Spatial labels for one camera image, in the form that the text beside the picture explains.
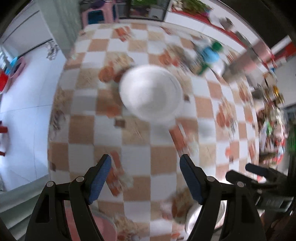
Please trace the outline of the checkered patterned tablecloth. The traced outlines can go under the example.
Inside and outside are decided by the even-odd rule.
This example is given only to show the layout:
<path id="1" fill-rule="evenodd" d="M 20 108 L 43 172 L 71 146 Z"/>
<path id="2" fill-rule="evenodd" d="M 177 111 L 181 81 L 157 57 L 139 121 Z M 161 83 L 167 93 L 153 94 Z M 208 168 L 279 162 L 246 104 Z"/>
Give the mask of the checkered patterned tablecloth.
<path id="1" fill-rule="evenodd" d="M 177 57 L 194 57 L 194 44 L 207 40 L 174 25 L 93 24 L 80 32 L 65 63 L 50 121 L 50 177 L 70 182 L 109 154 L 109 179 L 94 206 L 115 219 L 121 240 L 186 238 L 184 227 L 161 210 L 185 186 L 181 148 L 222 182 L 228 170 L 243 172 L 258 161 L 256 112 L 245 78 L 228 85 L 210 69 L 195 76 Z M 140 120 L 119 97 L 119 72 L 146 64 L 170 71 L 185 95 L 181 112 L 162 125 Z"/>

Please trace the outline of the red plastic stool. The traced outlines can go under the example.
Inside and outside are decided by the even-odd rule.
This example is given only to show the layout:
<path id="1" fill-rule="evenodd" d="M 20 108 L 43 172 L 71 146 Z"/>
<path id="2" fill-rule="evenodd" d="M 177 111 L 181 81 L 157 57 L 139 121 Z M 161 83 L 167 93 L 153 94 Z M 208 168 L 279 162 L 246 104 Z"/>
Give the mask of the red plastic stool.
<path id="1" fill-rule="evenodd" d="M 3 122 L 1 121 L 0 126 L 1 131 L 1 157 L 5 157 L 6 153 L 9 150 L 10 146 L 10 136 L 9 136 L 9 130 L 7 126 L 3 125 Z"/>

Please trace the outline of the pink square plate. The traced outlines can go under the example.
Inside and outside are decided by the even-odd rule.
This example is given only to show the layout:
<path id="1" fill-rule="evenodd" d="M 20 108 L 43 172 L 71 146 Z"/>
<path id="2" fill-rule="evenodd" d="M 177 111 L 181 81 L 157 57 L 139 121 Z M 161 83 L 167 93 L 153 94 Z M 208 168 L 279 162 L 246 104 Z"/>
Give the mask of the pink square plate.
<path id="1" fill-rule="evenodd" d="M 117 230 L 114 222 L 105 214 L 99 212 L 96 207 L 90 206 L 90 210 L 103 239 L 116 241 Z M 70 204 L 65 204 L 65 213 L 72 240 L 80 240 Z"/>

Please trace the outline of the white paper bowl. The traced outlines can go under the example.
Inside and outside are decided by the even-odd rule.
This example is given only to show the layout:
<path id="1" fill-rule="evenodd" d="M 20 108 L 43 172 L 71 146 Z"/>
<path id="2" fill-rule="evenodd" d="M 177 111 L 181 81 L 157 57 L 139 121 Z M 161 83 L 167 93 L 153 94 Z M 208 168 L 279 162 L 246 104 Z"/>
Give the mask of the white paper bowl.
<path id="1" fill-rule="evenodd" d="M 173 120 L 184 105 L 184 92 L 177 78 L 156 65 L 128 69 L 122 75 L 118 91 L 126 109 L 150 123 Z"/>

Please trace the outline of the blue plastic toy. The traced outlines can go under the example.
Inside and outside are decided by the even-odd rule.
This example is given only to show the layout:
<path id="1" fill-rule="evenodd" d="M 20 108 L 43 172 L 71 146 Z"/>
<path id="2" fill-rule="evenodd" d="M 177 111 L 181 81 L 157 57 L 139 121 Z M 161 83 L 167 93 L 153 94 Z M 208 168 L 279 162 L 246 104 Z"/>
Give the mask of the blue plastic toy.
<path id="1" fill-rule="evenodd" d="M 216 63 L 220 59 L 219 53 L 221 51 L 223 51 L 223 46 L 217 41 L 199 51 L 197 61 L 200 65 L 200 70 L 196 72 L 197 75 L 202 75 L 207 69 Z"/>

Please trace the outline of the pink plastic stool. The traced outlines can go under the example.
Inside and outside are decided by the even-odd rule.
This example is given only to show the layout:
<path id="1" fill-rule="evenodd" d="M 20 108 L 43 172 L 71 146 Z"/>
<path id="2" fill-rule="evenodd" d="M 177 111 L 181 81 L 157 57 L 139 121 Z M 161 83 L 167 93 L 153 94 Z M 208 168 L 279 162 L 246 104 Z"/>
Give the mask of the pink plastic stool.
<path id="1" fill-rule="evenodd" d="M 83 27 L 97 23 L 118 23 L 119 13 L 116 1 L 101 1 L 99 8 L 89 7 L 81 13 Z"/>

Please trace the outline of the red plastic basin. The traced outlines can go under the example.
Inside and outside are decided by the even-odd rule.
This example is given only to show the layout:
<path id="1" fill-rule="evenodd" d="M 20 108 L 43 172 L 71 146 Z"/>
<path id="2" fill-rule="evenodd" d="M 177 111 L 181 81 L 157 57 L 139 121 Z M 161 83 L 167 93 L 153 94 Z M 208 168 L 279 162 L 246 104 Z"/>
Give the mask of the red plastic basin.
<path id="1" fill-rule="evenodd" d="M 4 92 L 6 90 L 6 87 L 9 83 L 9 77 L 6 75 L 3 70 L 0 71 L 0 93 Z"/>

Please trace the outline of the white cabinet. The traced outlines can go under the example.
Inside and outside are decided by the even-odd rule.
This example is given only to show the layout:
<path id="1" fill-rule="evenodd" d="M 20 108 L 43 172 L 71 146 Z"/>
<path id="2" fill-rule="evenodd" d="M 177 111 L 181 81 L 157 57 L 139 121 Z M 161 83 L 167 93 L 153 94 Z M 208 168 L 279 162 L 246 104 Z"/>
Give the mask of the white cabinet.
<path id="1" fill-rule="evenodd" d="M 39 5 L 31 1 L 4 31 L 1 46 L 8 56 L 15 58 L 52 39 Z"/>

